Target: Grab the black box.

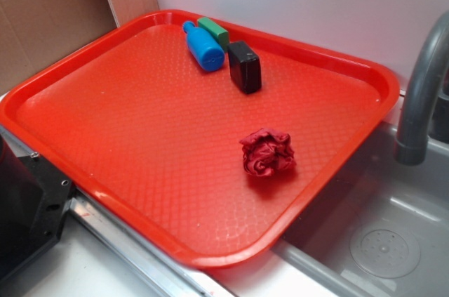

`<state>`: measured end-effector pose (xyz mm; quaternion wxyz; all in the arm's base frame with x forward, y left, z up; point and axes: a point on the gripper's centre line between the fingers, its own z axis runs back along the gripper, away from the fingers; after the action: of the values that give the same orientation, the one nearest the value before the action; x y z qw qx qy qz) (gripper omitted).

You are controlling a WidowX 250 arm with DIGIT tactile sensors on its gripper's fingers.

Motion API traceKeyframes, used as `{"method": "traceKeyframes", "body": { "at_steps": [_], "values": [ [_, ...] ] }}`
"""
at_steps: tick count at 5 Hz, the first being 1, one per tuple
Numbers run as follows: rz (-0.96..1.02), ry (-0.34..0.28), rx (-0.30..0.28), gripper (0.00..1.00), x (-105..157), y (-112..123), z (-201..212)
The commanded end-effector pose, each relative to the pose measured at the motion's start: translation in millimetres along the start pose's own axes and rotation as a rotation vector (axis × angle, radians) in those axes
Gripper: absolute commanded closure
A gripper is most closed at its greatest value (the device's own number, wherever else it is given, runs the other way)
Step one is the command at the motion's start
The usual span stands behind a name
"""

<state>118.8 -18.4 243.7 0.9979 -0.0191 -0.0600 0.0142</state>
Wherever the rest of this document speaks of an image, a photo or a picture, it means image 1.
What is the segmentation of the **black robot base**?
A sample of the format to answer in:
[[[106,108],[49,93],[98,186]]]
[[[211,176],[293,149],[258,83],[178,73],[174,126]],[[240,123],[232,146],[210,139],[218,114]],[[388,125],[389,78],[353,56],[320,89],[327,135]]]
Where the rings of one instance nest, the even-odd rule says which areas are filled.
[[[18,157],[1,139],[1,283],[61,238],[72,180],[44,157]]]

